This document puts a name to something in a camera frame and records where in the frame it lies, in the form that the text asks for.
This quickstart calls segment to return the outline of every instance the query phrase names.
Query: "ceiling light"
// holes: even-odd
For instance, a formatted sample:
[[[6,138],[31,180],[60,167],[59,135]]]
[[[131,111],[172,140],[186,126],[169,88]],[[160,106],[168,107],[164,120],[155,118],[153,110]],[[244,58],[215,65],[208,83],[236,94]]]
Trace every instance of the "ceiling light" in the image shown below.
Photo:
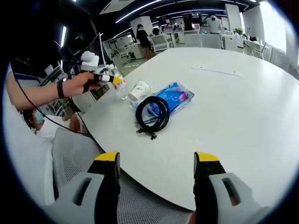
[[[124,32],[128,31],[129,29],[126,29],[126,30],[122,31],[122,32],[121,32],[121,33],[119,33],[118,35],[115,35],[113,38],[116,38],[116,37],[118,37],[119,35],[123,34]]]
[[[129,15],[133,14],[134,12],[137,12],[138,10],[140,10],[140,9],[146,7],[146,6],[149,6],[149,5],[154,4],[154,3],[156,3],[156,2],[159,2],[159,1],[162,1],[162,0],[152,1],[152,2],[150,2],[150,3],[148,3],[148,4],[144,5],[144,6],[141,6],[141,7],[137,8],[137,9],[133,10],[132,12],[126,14],[125,16],[121,17],[121,18],[120,18],[118,21],[116,21],[115,23],[118,23],[118,22],[122,21],[123,19],[127,18]]]
[[[64,27],[62,30],[62,36],[61,36],[61,42],[60,42],[61,47],[64,46],[65,33],[66,33],[66,27]]]
[[[194,9],[194,10],[186,10],[186,11],[181,11],[181,12],[169,13],[169,14],[166,14],[166,15],[172,15],[172,14],[177,14],[177,13],[186,13],[186,12],[193,12],[193,11],[218,11],[218,12],[225,12],[225,10],[223,10],[223,9]]]

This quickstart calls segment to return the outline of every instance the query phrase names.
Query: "gray mesh fabric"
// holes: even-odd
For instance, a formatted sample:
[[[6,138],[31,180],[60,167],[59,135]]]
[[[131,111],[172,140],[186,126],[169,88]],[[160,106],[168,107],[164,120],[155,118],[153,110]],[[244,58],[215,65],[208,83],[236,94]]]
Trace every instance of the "gray mesh fabric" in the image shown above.
[[[57,187],[79,172],[86,172],[93,159],[104,153],[92,139],[58,130],[53,147]],[[119,224],[186,224],[190,211],[174,205],[137,183],[121,170],[121,193],[117,207]]]

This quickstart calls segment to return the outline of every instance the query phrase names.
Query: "ceiling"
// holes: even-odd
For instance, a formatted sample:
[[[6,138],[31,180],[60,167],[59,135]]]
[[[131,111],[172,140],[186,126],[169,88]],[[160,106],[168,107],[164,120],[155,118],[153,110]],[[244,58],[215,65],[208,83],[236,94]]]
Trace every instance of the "ceiling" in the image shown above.
[[[12,59],[18,72],[42,77],[43,70],[59,60],[59,47],[63,26],[67,27],[65,44],[78,35],[84,36],[87,45],[95,36],[91,20],[97,32],[107,40],[128,29],[129,22],[140,16],[156,17],[193,9],[225,9],[225,4],[235,4],[243,12],[258,5],[250,0],[10,0],[15,20],[8,26],[12,37],[11,52],[23,62]],[[148,6],[130,14],[118,23],[121,17],[146,4]]]

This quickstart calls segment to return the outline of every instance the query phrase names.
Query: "black cable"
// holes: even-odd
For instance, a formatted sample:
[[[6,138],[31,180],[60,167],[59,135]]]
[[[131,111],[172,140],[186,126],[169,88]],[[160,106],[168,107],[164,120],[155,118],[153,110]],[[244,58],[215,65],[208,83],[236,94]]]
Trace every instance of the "black cable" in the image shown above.
[[[71,131],[71,132],[74,132],[74,133],[76,133],[76,134],[82,134],[82,135],[84,135],[84,136],[89,137],[89,135],[87,135],[87,134],[84,134],[84,133],[81,133],[81,132],[73,131],[73,130],[69,129],[68,127],[65,127],[65,126],[63,126],[63,125],[61,125],[61,124],[59,124],[59,123],[53,121],[52,119],[48,118],[48,117],[41,111],[41,109],[39,109],[39,108],[38,108],[34,103],[32,103],[31,100],[27,97],[27,95],[26,95],[25,91],[23,90],[23,88],[21,87],[19,81],[18,81],[17,79],[15,79],[15,80],[16,80],[17,84],[19,85],[20,89],[22,90],[23,94],[25,95],[26,99],[27,99],[27,100],[31,103],[31,105],[33,105],[33,107],[34,107],[35,109],[37,109],[37,110],[38,110],[38,111],[39,111],[39,112],[40,112],[46,119],[48,119],[49,121],[53,122],[54,124],[56,124],[56,125],[58,125],[58,126],[61,126],[61,127],[65,128],[65,129]]]
[[[159,107],[159,115],[158,115],[157,121],[154,123],[154,125],[148,126],[144,123],[144,121],[142,119],[142,111],[146,107],[147,104],[151,104],[151,103],[157,104],[157,106]],[[136,132],[137,133],[147,133],[151,136],[150,139],[153,140],[157,137],[155,132],[158,132],[158,131],[162,130],[163,128],[165,128],[165,126],[167,125],[167,123],[169,121],[170,111],[169,111],[168,103],[160,97],[155,97],[155,96],[147,97],[144,101],[142,101],[137,106],[135,116],[136,116],[136,120],[137,120],[138,124],[141,127]]]

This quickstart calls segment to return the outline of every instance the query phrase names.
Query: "floor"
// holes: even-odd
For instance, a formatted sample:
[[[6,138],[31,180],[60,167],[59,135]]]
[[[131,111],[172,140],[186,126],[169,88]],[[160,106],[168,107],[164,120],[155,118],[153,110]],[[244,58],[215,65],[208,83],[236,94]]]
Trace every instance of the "floor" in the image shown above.
[[[181,48],[181,47],[185,47],[185,45],[177,43],[177,47]],[[247,54],[247,55],[252,55],[251,51],[250,51],[250,48],[247,47],[247,46],[244,46],[243,49],[242,48],[238,48],[238,52],[239,53],[243,53],[243,54]],[[114,62],[116,63],[116,66],[119,69],[119,71],[121,71],[123,73],[123,75],[126,76],[130,72],[132,72],[133,70],[135,70],[136,68],[138,68],[140,65],[142,65],[143,63],[145,63],[146,59],[145,58],[136,59],[136,60],[133,60],[133,61],[130,62],[130,61],[126,60],[126,59],[120,59],[119,56],[115,56]]]

